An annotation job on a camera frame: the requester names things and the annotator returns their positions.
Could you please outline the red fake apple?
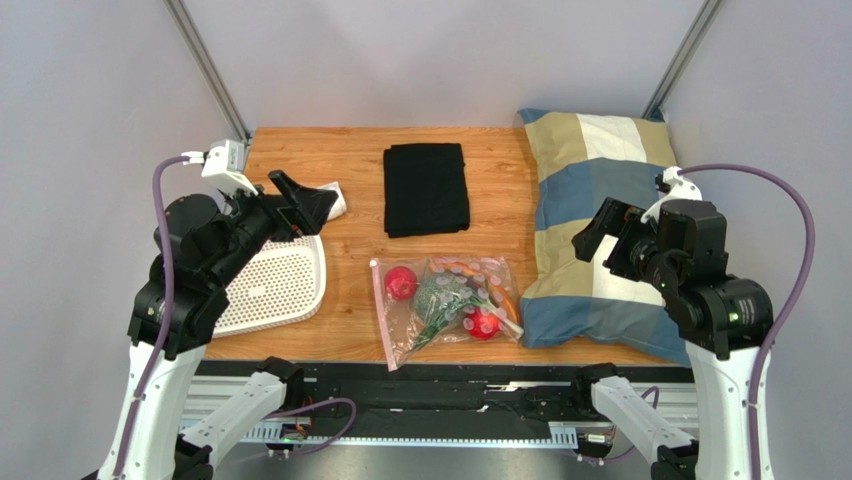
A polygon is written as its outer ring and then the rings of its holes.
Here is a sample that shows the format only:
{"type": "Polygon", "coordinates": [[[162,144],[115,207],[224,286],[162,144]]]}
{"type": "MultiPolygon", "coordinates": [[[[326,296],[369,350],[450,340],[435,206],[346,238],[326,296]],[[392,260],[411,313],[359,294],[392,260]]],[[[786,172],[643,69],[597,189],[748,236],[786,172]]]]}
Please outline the red fake apple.
{"type": "Polygon", "coordinates": [[[419,279],[412,269],[405,266],[395,266],[385,274],[384,286],[391,299],[405,301],[416,294],[419,279]]]}

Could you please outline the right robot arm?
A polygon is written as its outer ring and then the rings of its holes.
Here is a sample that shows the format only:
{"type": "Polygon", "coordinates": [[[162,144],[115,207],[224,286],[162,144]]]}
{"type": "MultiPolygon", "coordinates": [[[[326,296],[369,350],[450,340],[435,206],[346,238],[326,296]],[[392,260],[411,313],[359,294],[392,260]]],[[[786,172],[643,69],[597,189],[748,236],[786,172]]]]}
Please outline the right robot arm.
{"type": "Polygon", "coordinates": [[[727,273],[726,231],[726,218],[707,201],[664,201],[649,218],[608,198],[572,240],[576,258],[589,262],[605,236],[616,238],[604,267],[661,294],[689,356],[699,437],[674,427],[611,363],[577,377],[585,409],[627,437],[654,479],[744,479],[760,470],[750,464],[748,388],[773,307],[758,283],[727,273]]]}

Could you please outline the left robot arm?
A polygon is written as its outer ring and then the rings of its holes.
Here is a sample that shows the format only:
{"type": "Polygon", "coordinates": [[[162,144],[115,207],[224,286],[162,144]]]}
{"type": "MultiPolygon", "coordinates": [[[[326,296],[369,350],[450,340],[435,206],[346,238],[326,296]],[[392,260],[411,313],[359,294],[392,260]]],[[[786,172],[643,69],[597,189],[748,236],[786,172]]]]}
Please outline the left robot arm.
{"type": "Polygon", "coordinates": [[[338,201],[281,171],[229,198],[205,194],[158,208],[160,253],[137,293],[128,328],[130,370],[122,418],[99,479],[210,479],[227,453],[274,411],[298,407],[301,367],[270,357],[242,389],[201,422],[181,428],[193,377],[229,305],[228,286],[270,242],[317,234],[338,201]]]}

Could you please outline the clear zip top bag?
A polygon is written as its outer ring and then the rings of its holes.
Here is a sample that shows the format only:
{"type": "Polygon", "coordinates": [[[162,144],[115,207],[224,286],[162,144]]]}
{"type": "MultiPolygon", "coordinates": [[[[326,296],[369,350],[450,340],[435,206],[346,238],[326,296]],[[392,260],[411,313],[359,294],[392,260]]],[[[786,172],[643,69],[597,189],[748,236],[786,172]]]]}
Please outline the clear zip top bag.
{"type": "Polygon", "coordinates": [[[511,270],[502,257],[430,257],[369,262],[386,365],[460,342],[523,338],[511,270]]]}

